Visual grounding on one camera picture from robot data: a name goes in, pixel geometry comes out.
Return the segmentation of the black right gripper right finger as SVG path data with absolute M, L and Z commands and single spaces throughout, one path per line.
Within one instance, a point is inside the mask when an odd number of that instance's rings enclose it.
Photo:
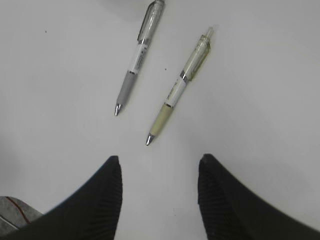
M 198 166 L 198 205 L 209 240 L 318 240 L 320 232 L 281 212 L 212 154 Z

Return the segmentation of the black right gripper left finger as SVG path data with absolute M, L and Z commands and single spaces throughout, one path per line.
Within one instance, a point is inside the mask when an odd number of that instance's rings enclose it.
M 123 202 L 119 158 L 110 156 L 75 193 L 5 240 L 113 240 Z

